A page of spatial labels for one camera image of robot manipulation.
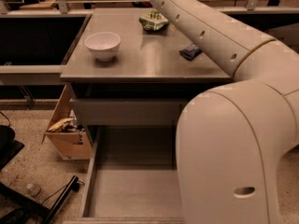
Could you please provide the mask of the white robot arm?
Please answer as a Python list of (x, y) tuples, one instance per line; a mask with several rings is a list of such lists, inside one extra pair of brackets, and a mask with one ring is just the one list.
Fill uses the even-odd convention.
[(297, 53), (197, 0), (150, 2), (233, 80), (178, 119), (185, 223), (278, 224), (278, 163), (299, 144)]

